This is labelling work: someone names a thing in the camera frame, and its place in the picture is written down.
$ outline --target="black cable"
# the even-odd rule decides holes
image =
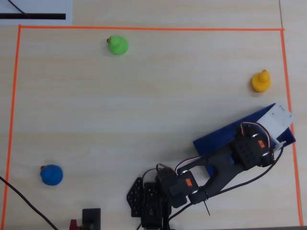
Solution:
[[[143,176],[142,176],[142,185],[143,185],[143,189],[145,189],[145,187],[144,187],[144,176],[146,175],[146,173],[148,173],[149,171],[151,171],[151,170],[155,170],[156,168],[153,168],[153,169],[149,169],[149,170],[147,170],[144,174],[143,174]]]
[[[38,215],[40,215],[54,230],[59,230],[47,217],[44,216],[43,213],[41,213],[40,211],[38,211],[36,209],[36,207],[34,207],[30,201],[27,200],[27,198],[24,197],[24,195],[22,195],[15,187],[13,187],[13,185],[11,185],[9,182],[7,182],[6,180],[4,180],[1,176],[0,176],[0,180],[2,180],[3,182],[5,182],[5,184],[7,184],[8,187],[10,187],[12,190],[14,190],[15,193],[17,193],[26,203],[28,206],[30,206],[31,209],[33,209]]]
[[[228,191],[233,190],[233,189],[235,189],[235,188],[239,188],[239,187],[241,187],[241,186],[247,185],[247,184],[252,183],[253,181],[255,181],[255,180],[257,180],[257,179],[263,177],[263,176],[264,176],[265,174],[267,174],[267,173],[273,168],[273,166],[277,163],[277,161],[278,161],[279,158],[281,157],[282,153],[283,153],[283,146],[282,146],[282,148],[281,148],[281,150],[280,150],[280,153],[279,153],[278,157],[276,158],[275,162],[274,162],[266,171],[264,171],[264,172],[263,172],[262,174],[260,174],[259,176],[255,177],[255,178],[253,178],[253,179],[251,179],[251,180],[249,180],[249,181],[246,181],[246,182],[244,182],[244,183],[237,184],[237,185],[235,185],[235,186],[232,186],[232,187],[230,187],[230,188],[227,188],[227,189],[224,189],[224,190],[222,190],[222,191],[220,191],[220,192],[217,192],[216,194],[212,195],[211,197],[217,196],[217,195],[219,195],[219,194],[228,192]]]
[[[141,227],[141,225],[142,225],[142,223],[138,226],[138,228],[136,229],[136,230],[139,230],[140,229],[140,227]]]
[[[170,221],[172,218],[178,216],[180,213],[182,213],[184,210],[186,210],[188,207],[192,206],[192,203],[189,203],[188,205],[185,205],[181,210],[179,210],[178,212],[176,212],[174,215],[170,216],[168,218],[168,221]]]
[[[26,13],[25,12],[23,12],[21,9],[19,9],[18,8],[18,6],[16,6],[11,0],[8,0],[9,1],[9,3],[10,4],[12,4],[13,5],[13,7],[15,7],[20,13],[22,13],[22,14],[24,14],[24,15],[26,15]]]

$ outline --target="orange sticker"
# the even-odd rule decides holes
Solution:
[[[260,144],[261,148],[264,148],[264,147],[265,147],[265,145],[264,145],[264,143],[263,143],[263,141],[262,141],[262,140],[259,140],[258,142],[259,142],[259,144]]]
[[[186,179],[186,182],[187,182],[188,186],[193,186],[190,179]]]

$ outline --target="wire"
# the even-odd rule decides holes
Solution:
[[[266,171],[264,171],[264,172],[263,172],[262,174],[260,174],[259,176],[255,177],[255,178],[253,178],[253,179],[251,179],[251,180],[249,180],[249,181],[246,181],[246,182],[244,182],[244,183],[237,184],[237,185],[235,185],[235,186],[232,186],[232,187],[230,187],[230,188],[227,188],[227,189],[224,189],[224,190],[222,190],[222,191],[220,191],[220,192],[217,192],[216,194],[212,195],[211,197],[217,196],[217,195],[219,195],[219,194],[228,192],[228,191],[233,190],[233,189],[235,189],[235,188],[239,188],[239,187],[241,187],[241,186],[247,185],[247,184],[252,183],[253,181],[256,181],[257,179],[263,177],[263,176],[264,176],[265,174],[267,174],[267,173],[273,168],[273,166],[277,163],[277,161],[280,159],[282,153],[283,153],[283,146],[282,146],[282,148],[281,148],[281,150],[280,150],[280,153],[279,153],[278,157],[276,158],[275,162],[274,162]]]
[[[259,126],[265,132],[265,134],[267,135],[269,148],[271,147],[271,136],[270,136],[268,130],[265,127],[263,127],[263,125],[259,124],[258,122],[251,122],[251,121],[242,122],[241,123],[241,129],[242,129],[243,136],[245,136],[245,131],[244,131],[244,128],[242,126],[243,124],[253,124],[253,125]]]
[[[188,205],[185,205],[181,210],[179,210],[178,212],[176,212],[174,215],[170,216],[168,218],[168,221],[170,221],[172,218],[178,216],[180,213],[182,213],[184,210],[186,210],[188,207],[192,206],[192,203],[189,203]]]
[[[10,187],[12,190],[14,190],[15,193],[17,193],[26,203],[28,206],[30,206],[31,209],[33,209],[38,215],[40,215],[54,230],[59,230],[47,217],[44,216],[43,213],[41,213],[40,211],[38,211],[36,209],[36,207],[34,207],[30,201],[27,200],[27,198],[24,197],[24,195],[22,195],[13,185],[11,185],[9,182],[7,182],[6,180],[4,180],[1,176],[0,176],[0,180],[2,180],[3,182],[5,182],[5,184],[7,184],[8,187]]]
[[[141,227],[141,225],[142,225],[142,223],[137,227],[137,229],[136,230],[139,230],[140,229],[140,227]]]
[[[13,5],[13,7],[15,7],[20,13],[27,15],[25,12],[23,12],[21,9],[18,8],[18,6],[16,6],[11,0],[8,0],[10,4]]]
[[[186,162],[188,162],[188,161],[191,161],[191,160],[196,160],[196,159],[198,159],[198,158],[200,158],[200,157],[201,157],[201,156],[190,157],[190,158],[187,158],[187,159],[183,160],[182,162],[180,162],[180,163],[176,166],[176,168],[175,168],[175,173],[176,173],[176,175],[178,175],[177,169],[178,169],[178,167],[179,167],[180,165],[182,165],[183,163],[186,163]]]
[[[159,165],[160,166],[162,166],[162,167],[164,167],[164,168],[169,168],[169,169],[171,169],[172,171],[173,171],[173,173],[175,173],[175,171],[171,168],[171,167],[169,167],[169,166],[167,166],[167,165],[165,165],[165,164],[161,164],[161,163],[158,163],[157,165],[156,165],[156,170],[158,171],[159,170]]]
[[[146,173],[148,173],[149,171],[151,171],[151,170],[155,170],[156,168],[153,168],[153,169],[149,169],[149,170],[147,170],[144,174],[143,174],[143,176],[142,176],[142,184],[143,184],[143,189],[145,190],[145,186],[144,186],[144,177],[145,177],[145,175],[146,175]]]

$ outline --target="yellow rubber duck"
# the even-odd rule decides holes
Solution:
[[[270,74],[263,70],[261,73],[257,73],[251,80],[251,84],[257,92],[266,92],[271,86]]]

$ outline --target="rubber duck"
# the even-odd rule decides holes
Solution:
[[[255,91],[266,92],[271,86],[270,74],[263,70],[261,73],[257,73],[251,80],[251,84]]]
[[[49,164],[40,167],[40,176],[45,184],[55,186],[62,181],[63,171],[59,166]]]
[[[122,36],[110,36],[106,41],[110,52],[115,55],[124,54],[129,48],[127,40]]]

